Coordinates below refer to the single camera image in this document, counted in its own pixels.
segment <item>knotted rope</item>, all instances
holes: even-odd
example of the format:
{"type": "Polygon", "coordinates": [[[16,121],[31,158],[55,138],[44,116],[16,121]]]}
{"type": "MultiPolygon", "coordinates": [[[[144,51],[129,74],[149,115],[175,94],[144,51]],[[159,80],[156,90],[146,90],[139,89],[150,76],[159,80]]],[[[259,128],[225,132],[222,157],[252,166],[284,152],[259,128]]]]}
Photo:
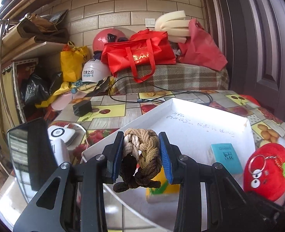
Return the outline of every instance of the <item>knotted rope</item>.
{"type": "Polygon", "coordinates": [[[123,160],[119,173],[123,182],[116,183],[113,190],[120,193],[129,188],[159,188],[161,182],[151,179],[161,171],[161,168],[159,139],[156,133],[146,129],[127,129],[124,132],[123,160]],[[140,167],[134,175],[137,163],[140,167]]]}

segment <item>pink helmet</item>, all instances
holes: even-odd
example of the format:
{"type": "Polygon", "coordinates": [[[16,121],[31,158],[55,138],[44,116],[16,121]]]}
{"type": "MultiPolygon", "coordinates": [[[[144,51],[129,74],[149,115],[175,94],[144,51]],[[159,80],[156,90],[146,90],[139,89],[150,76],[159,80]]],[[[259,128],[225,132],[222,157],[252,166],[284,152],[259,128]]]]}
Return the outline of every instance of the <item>pink helmet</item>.
{"type": "Polygon", "coordinates": [[[93,51],[102,51],[104,49],[105,43],[108,43],[107,34],[117,36],[115,42],[117,42],[120,37],[125,37],[124,33],[120,30],[114,28],[104,29],[95,36],[93,40],[93,51]]]}

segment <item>red plush toy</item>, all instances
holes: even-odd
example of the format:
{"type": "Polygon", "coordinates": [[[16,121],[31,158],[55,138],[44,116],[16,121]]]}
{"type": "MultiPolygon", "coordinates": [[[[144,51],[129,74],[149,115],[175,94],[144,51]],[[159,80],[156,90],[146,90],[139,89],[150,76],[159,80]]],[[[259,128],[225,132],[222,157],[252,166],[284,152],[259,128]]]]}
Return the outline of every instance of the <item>red plush toy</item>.
{"type": "Polygon", "coordinates": [[[285,200],[285,148],[276,143],[263,145],[249,158],[244,169],[244,191],[254,191],[282,205],[285,200]]]}

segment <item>white shelf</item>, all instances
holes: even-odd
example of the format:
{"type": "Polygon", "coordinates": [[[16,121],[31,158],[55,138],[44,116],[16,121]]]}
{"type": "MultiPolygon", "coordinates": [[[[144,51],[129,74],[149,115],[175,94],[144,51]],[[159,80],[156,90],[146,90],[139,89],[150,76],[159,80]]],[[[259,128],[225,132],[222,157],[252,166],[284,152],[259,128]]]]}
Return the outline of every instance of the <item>white shelf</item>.
{"type": "Polygon", "coordinates": [[[52,55],[54,53],[62,51],[63,46],[64,44],[52,43],[52,42],[40,43],[19,54],[13,59],[13,61],[31,59],[44,55],[52,55]]]}

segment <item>white helmet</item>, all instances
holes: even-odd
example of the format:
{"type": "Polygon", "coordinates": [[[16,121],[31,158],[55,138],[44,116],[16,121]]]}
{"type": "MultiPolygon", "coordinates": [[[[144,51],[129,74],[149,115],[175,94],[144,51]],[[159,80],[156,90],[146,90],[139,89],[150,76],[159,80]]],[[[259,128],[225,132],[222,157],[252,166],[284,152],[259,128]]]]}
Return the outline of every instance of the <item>white helmet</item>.
{"type": "Polygon", "coordinates": [[[103,64],[98,59],[92,59],[83,67],[82,81],[97,83],[111,76],[108,65],[103,64]]]}

